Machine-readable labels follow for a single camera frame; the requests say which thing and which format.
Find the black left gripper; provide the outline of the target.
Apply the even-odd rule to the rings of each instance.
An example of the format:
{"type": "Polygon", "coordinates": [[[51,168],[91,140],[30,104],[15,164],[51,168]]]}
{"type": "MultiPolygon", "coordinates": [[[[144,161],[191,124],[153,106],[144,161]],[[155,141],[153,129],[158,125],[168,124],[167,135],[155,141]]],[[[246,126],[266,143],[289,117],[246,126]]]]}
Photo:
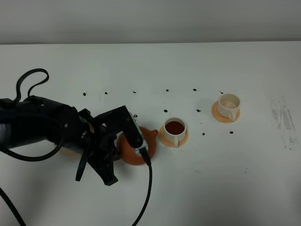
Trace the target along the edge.
{"type": "Polygon", "coordinates": [[[118,133],[118,111],[115,109],[92,117],[89,110],[83,109],[79,112],[79,121],[81,125],[73,130],[76,134],[63,147],[81,154],[79,170],[83,170],[88,163],[106,186],[117,183],[113,161],[116,155],[114,140],[118,133]]]}

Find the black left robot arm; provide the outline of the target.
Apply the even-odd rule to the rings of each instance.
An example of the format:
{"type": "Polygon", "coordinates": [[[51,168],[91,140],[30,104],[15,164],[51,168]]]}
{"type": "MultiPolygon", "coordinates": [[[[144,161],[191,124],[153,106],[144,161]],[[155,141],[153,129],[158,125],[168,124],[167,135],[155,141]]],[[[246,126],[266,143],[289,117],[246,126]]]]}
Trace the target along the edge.
{"type": "Polygon", "coordinates": [[[0,101],[0,149],[7,152],[15,147],[47,140],[56,145],[49,153],[29,157],[17,153],[10,156],[22,161],[43,161],[61,148],[81,155],[76,173],[80,181],[86,164],[111,186],[118,179],[113,169],[113,141],[105,136],[105,128],[90,111],[77,111],[75,107],[43,97],[29,97],[22,102],[8,98],[0,101]]]}

